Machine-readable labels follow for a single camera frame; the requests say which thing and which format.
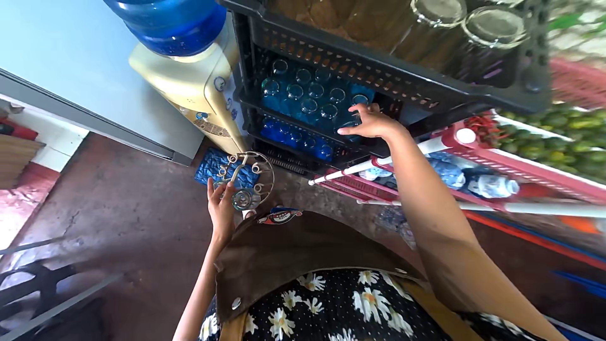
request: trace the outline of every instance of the person's left hand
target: person's left hand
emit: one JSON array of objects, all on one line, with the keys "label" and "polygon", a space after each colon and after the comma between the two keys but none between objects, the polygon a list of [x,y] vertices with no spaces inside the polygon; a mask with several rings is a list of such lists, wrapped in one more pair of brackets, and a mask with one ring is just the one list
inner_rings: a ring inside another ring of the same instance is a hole
[{"label": "person's left hand", "polygon": [[222,184],[214,189],[214,181],[208,178],[208,213],[213,221],[213,239],[227,242],[235,228],[233,224],[233,213],[235,208],[231,204],[231,197],[236,192],[233,182]]}]

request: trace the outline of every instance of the vent grille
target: vent grille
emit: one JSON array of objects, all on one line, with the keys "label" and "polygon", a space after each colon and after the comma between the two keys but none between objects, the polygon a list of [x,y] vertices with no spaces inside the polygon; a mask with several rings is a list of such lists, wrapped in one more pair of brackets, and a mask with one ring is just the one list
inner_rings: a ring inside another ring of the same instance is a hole
[{"label": "vent grille", "polygon": [[216,124],[202,121],[202,120],[195,120],[193,122],[193,124],[195,124],[200,129],[204,130],[204,132],[209,133],[211,135],[216,135],[216,136],[221,136],[221,137],[231,137],[231,135],[229,134],[227,129],[225,129],[221,126],[217,126]]}]

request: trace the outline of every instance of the white refrigerator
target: white refrigerator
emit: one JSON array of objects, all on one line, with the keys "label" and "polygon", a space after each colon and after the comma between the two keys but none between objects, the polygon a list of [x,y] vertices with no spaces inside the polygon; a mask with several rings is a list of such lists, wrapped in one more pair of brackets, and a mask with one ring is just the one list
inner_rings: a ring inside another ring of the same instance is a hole
[{"label": "white refrigerator", "polygon": [[102,0],[1,7],[0,98],[191,163],[204,134],[129,66],[138,40]]}]

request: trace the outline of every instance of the white pipe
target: white pipe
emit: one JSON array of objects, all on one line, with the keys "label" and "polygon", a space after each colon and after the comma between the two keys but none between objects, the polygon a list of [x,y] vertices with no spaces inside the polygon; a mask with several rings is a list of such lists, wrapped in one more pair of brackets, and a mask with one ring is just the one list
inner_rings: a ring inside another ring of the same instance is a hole
[{"label": "white pipe", "polygon": [[[457,140],[459,140],[460,143],[472,143],[476,140],[476,133],[469,128],[463,128],[463,129],[457,130],[455,133],[455,136],[456,136]],[[430,140],[417,144],[417,146],[419,147],[419,149],[421,150],[421,152],[423,154],[439,152],[440,150],[450,148],[450,147],[446,146],[444,143],[442,143],[442,137],[434,137]],[[376,162],[380,165],[389,164],[389,163],[391,163],[391,157],[380,158],[380,159],[377,159]],[[314,185],[316,183],[325,182],[326,180],[344,177],[347,174],[354,174],[354,173],[362,172],[367,169],[371,169],[373,167],[374,167],[374,164],[372,163],[372,161],[370,161],[370,160],[365,161],[365,162],[362,162],[359,164],[355,164],[352,167],[346,168],[342,172],[334,172],[334,173],[328,174],[324,177],[319,177],[314,180],[309,180],[308,184]]]},{"label": "white pipe", "polygon": [[[402,206],[400,201],[385,202],[381,200],[369,200],[367,202],[357,200],[359,204],[393,205]],[[496,212],[488,206],[457,201],[461,209],[469,211]],[[591,204],[541,204],[541,203],[504,203],[503,208],[511,213],[532,213],[548,215],[570,215],[573,217],[606,218],[606,206]]]}]

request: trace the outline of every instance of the white daisy print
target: white daisy print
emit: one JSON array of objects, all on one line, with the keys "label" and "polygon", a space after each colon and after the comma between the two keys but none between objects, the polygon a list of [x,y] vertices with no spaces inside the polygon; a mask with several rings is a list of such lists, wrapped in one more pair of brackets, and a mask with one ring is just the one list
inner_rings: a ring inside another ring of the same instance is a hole
[{"label": "white daisy print", "polygon": [[379,311],[383,314],[385,320],[389,320],[389,308],[387,305],[391,305],[389,301],[381,296],[381,292],[378,290],[370,290],[370,288],[364,288],[363,292],[353,292],[353,307],[364,315],[364,321],[370,321],[370,317],[374,317],[377,323],[381,324],[381,318],[379,317]]},{"label": "white daisy print", "polygon": [[351,329],[345,330],[345,328],[343,328],[343,335],[337,334],[337,335],[328,335],[328,339],[329,341],[358,341],[358,339],[356,339],[356,336],[352,334]]},{"label": "white daisy print", "polygon": [[270,328],[271,336],[275,337],[276,341],[282,340],[284,334],[289,337],[293,334],[295,323],[286,317],[286,312],[284,312],[282,308],[278,308],[278,310],[269,317],[269,322],[273,324]]},{"label": "white daisy print", "polygon": [[326,283],[326,281],[322,279],[322,276],[316,276],[311,272],[307,274],[307,277],[299,276],[297,281],[300,285],[306,287],[310,291],[322,291],[324,290],[324,283]]},{"label": "white daisy print", "polygon": [[408,295],[406,293],[406,291],[404,291],[404,288],[402,288],[400,286],[400,284],[398,284],[397,282],[394,282],[394,281],[391,280],[391,277],[389,276],[389,274],[387,272],[381,271],[381,276],[383,277],[383,280],[387,284],[391,285],[398,292],[398,294],[400,294],[400,296],[402,296],[403,298],[405,298],[405,299],[407,299],[409,301],[413,300],[413,298],[410,297],[410,295]]},{"label": "white daisy print", "polygon": [[494,316],[494,315],[491,315],[491,314],[485,314],[483,312],[480,313],[480,316],[482,316],[481,317],[482,320],[484,320],[486,322],[492,323],[493,326],[504,328],[503,324],[501,323],[501,318],[500,317]]},{"label": "white daisy print", "polygon": [[406,322],[404,318],[402,318],[402,315],[393,310],[391,307],[389,307],[389,313],[391,314],[391,320],[387,321],[387,326],[399,331],[400,333],[405,332],[406,336],[408,336],[409,338],[412,337],[414,334],[413,329],[408,324],[408,322]]},{"label": "white daisy print", "polygon": [[202,341],[206,341],[209,336],[214,335],[219,330],[217,326],[217,314],[213,313],[208,316],[204,323],[202,323],[202,329],[200,329],[200,335],[198,336]]},{"label": "white daisy print", "polygon": [[314,315],[324,310],[324,308],[322,308],[322,302],[318,303],[318,299],[316,297],[314,297],[311,302],[309,302],[309,300],[304,300],[303,303],[309,307],[309,311],[311,311],[311,313]]},{"label": "white daisy print", "polygon": [[257,329],[257,325],[255,325],[255,318],[250,314],[246,314],[246,322],[244,323],[244,334],[250,332],[250,334],[255,333],[255,329]]},{"label": "white daisy print", "polygon": [[288,308],[288,310],[292,310],[297,302],[303,302],[301,296],[297,296],[294,290],[283,292],[282,298],[284,299],[284,306]]},{"label": "white daisy print", "polygon": [[377,273],[366,270],[366,271],[360,271],[360,278],[358,279],[358,283],[362,283],[362,284],[374,284],[377,282],[377,279],[379,278],[379,275],[377,275]]}]

